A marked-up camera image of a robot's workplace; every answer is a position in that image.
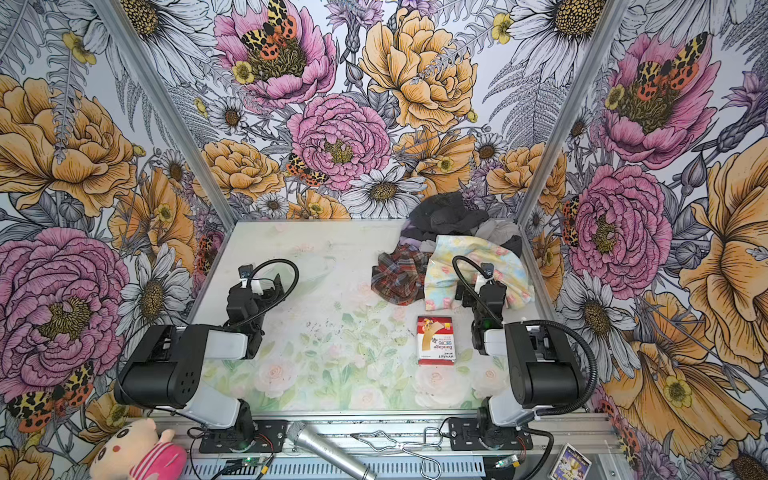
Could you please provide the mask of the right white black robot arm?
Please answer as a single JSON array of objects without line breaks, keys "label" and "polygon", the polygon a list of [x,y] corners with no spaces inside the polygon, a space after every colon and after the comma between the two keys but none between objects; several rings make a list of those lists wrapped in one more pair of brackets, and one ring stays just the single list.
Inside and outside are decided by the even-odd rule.
[{"label": "right white black robot arm", "polygon": [[547,416],[583,407],[598,383],[598,365],[589,343],[575,329],[546,319],[505,322],[507,287],[494,266],[457,255],[455,298],[473,314],[474,350],[506,361],[509,387],[485,397],[476,423],[452,426],[454,448],[481,445],[488,450],[531,446],[529,425]]}]

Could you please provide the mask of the red plaid cloth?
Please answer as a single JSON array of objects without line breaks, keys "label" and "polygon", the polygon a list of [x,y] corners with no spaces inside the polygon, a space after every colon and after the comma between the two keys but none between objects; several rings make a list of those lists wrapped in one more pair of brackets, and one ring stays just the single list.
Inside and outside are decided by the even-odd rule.
[{"label": "red plaid cloth", "polygon": [[372,267],[371,289],[389,303],[407,306],[424,298],[431,255],[409,244],[381,253]]}]

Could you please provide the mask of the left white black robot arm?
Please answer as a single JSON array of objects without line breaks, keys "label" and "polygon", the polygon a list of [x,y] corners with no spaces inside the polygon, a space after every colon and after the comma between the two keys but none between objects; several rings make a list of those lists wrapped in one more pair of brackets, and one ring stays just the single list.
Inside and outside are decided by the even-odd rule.
[{"label": "left white black robot arm", "polygon": [[197,423],[205,453],[250,449],[257,427],[248,402],[206,385],[202,370],[208,360],[254,359],[265,336],[266,314],[287,299],[299,278],[292,261],[268,260],[230,288],[223,324],[149,327],[118,374],[116,400]]}]

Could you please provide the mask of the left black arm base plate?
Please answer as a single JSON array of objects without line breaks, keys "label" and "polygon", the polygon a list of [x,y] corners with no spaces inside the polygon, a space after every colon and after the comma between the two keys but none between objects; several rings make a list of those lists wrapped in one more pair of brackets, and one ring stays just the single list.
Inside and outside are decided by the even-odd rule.
[{"label": "left black arm base plate", "polygon": [[280,453],[288,424],[286,420],[254,420],[252,436],[236,427],[212,430],[203,435],[199,450],[203,454]]}]

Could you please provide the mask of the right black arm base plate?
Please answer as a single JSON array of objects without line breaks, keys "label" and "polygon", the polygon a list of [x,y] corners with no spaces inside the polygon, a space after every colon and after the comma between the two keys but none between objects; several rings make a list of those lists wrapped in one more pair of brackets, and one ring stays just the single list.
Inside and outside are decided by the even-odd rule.
[{"label": "right black arm base plate", "polygon": [[491,424],[481,429],[476,419],[462,417],[448,417],[446,421],[445,434],[453,451],[522,451],[533,447],[531,436],[513,427]]}]

